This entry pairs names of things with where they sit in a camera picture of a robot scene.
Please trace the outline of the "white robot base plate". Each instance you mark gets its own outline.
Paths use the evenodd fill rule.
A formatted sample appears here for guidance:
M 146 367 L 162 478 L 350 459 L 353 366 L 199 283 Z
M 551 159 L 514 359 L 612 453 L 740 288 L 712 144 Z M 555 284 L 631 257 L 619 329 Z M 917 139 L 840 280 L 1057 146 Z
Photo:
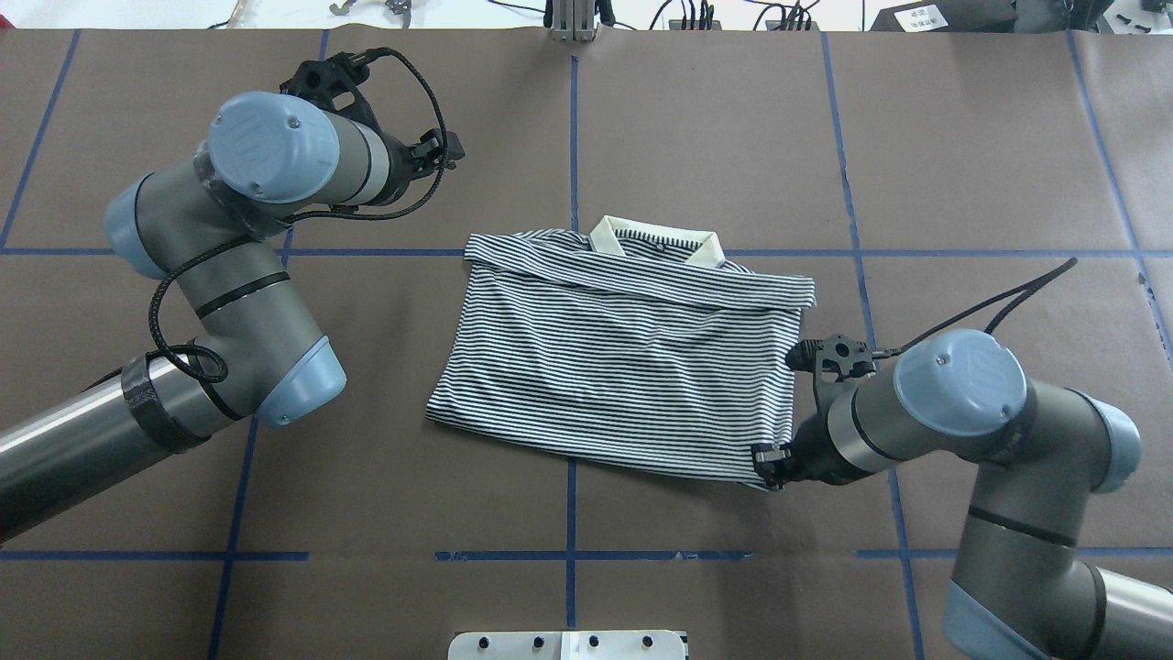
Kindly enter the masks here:
M 465 632 L 448 659 L 689 659 L 683 632 L 663 628 Z

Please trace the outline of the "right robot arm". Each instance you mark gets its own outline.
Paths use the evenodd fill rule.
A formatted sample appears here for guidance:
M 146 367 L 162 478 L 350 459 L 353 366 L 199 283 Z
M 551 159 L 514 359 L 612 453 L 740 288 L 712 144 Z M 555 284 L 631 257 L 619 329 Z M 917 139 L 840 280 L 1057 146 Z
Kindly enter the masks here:
M 788 443 L 751 447 L 774 490 L 848 485 L 906 461 L 951 454 L 979 468 L 942 628 L 971 659 L 1168 659 L 1169 588 L 1082 562 L 1089 497 L 1125 485 L 1141 460 L 1127 414 L 1029 379 L 979 329 L 902 349 L 845 335 L 804 341 L 818 410 Z

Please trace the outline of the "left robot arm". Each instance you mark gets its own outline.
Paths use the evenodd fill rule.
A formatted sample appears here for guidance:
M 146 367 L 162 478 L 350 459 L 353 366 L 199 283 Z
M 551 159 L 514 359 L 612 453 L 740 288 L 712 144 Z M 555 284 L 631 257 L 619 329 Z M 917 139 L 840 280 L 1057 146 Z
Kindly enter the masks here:
M 228 100 L 192 156 L 106 209 L 115 254 L 158 284 L 152 348 L 4 431 L 4 540 L 240 419 L 289 426 L 338 397 L 346 373 L 271 239 L 393 204 L 462 156 L 445 124 L 402 145 L 374 120 L 287 93 Z

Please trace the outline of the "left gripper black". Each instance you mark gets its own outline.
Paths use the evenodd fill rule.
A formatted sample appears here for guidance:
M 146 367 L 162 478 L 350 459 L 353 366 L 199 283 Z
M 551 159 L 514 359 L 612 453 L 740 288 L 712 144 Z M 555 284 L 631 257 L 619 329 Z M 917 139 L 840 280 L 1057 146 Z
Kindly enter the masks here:
M 453 169 L 465 155 L 465 145 L 456 132 L 429 130 L 415 145 L 407 147 L 406 161 L 411 163 L 411 181 L 423 179 L 441 169 Z

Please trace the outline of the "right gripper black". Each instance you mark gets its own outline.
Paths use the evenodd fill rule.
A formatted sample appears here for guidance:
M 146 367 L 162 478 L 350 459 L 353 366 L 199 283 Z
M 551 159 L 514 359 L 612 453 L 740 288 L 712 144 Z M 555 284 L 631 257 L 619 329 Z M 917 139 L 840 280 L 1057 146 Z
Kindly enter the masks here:
M 781 491 L 784 485 L 807 479 L 804 461 L 789 445 L 761 443 L 751 445 L 751 463 L 767 491 Z

